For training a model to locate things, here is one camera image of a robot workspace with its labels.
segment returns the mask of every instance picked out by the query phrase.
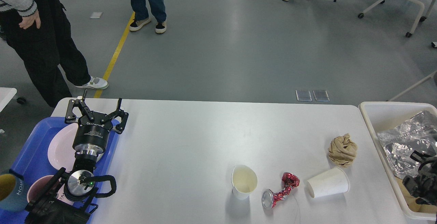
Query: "white bin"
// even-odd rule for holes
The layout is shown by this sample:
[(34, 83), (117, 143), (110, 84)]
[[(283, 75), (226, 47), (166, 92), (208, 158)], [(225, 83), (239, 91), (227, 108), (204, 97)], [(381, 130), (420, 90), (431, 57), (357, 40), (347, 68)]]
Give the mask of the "white bin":
[(404, 102), (363, 102), (359, 105), (359, 109), (369, 129), (376, 150), (378, 151), (379, 158), (384, 165), (385, 172), (392, 184), (399, 205), (405, 215), (412, 219), (435, 221), (435, 213), (418, 213), (409, 209), (387, 162), (385, 152), (379, 143), (378, 137), (376, 137), (376, 133), (392, 129), (423, 110), (427, 110), (437, 116), (437, 109), (430, 104)]

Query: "paper cup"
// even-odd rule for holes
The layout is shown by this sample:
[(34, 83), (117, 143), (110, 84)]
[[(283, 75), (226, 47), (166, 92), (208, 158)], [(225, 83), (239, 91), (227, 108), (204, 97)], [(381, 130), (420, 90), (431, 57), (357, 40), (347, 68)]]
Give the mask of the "paper cup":
[(258, 185), (258, 178), (252, 169), (237, 165), (232, 171), (232, 193), (237, 199), (246, 199)]
[(313, 198), (346, 193), (349, 191), (351, 184), (348, 176), (339, 167), (331, 168), (307, 181), (309, 194)]
[[(30, 200), (36, 200), (35, 198), (37, 197), (38, 193), (44, 188), (45, 185), (47, 185), (48, 181), (52, 177), (53, 176), (43, 176), (39, 178), (37, 181), (35, 181), (35, 183), (33, 183), (29, 188), (27, 194), (27, 201), (30, 202)], [(67, 197), (65, 197), (64, 187), (61, 187), (61, 189), (59, 189), (56, 198), (67, 204), (73, 205), (73, 202), (68, 200)]]

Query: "pink cup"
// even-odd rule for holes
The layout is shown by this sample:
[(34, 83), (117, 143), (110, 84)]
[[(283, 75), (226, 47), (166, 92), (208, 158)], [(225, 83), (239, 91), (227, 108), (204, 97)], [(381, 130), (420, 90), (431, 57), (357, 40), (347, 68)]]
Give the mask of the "pink cup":
[[(28, 202), (30, 202), (30, 200), (35, 200), (38, 193), (44, 188), (45, 185), (47, 185), (48, 181), (52, 177), (53, 176), (43, 176), (31, 185), (31, 187), (29, 188), (28, 194), (27, 194)], [(67, 204), (73, 205), (73, 202), (68, 200), (67, 197), (65, 197), (64, 187), (61, 187), (61, 189), (59, 189), (56, 198), (67, 203)]]

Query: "yellow floor line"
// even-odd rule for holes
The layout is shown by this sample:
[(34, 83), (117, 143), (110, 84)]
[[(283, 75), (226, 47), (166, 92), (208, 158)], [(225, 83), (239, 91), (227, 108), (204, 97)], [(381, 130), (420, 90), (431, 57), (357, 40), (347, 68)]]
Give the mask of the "yellow floor line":
[[(103, 79), (105, 79), (106, 81), (108, 81), (109, 76), (111, 75), (112, 69), (114, 68), (115, 62), (117, 62), (118, 55), (120, 55), (120, 52), (122, 51), (123, 45), (125, 44), (126, 38), (128, 37), (129, 26), (130, 26), (132, 20), (134, 20), (134, 16), (135, 16), (135, 12), (132, 13), (132, 16), (129, 19), (128, 25), (126, 26), (125, 31), (123, 32), (123, 36), (120, 39), (120, 42), (118, 42), (118, 46), (115, 49), (114, 55), (112, 55), (111, 61), (108, 64), (108, 68), (106, 68), (105, 74), (103, 75)], [(102, 95), (102, 92), (103, 92), (103, 90), (97, 90), (96, 93), (94, 94), (94, 98), (100, 98), (100, 96)]]

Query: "hand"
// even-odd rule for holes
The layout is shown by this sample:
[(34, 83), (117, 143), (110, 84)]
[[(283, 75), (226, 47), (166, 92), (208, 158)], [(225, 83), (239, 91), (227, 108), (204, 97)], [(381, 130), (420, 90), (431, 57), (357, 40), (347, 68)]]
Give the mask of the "hand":
[(28, 29), (30, 26), (33, 25), (33, 22), (36, 22), (36, 28), (41, 27), (41, 20), (39, 19), (38, 9), (36, 10), (36, 12), (34, 14), (32, 14), (28, 17), (22, 17), (22, 18), (23, 18), (23, 21), (18, 24), (18, 25), (20, 25), (20, 28)]

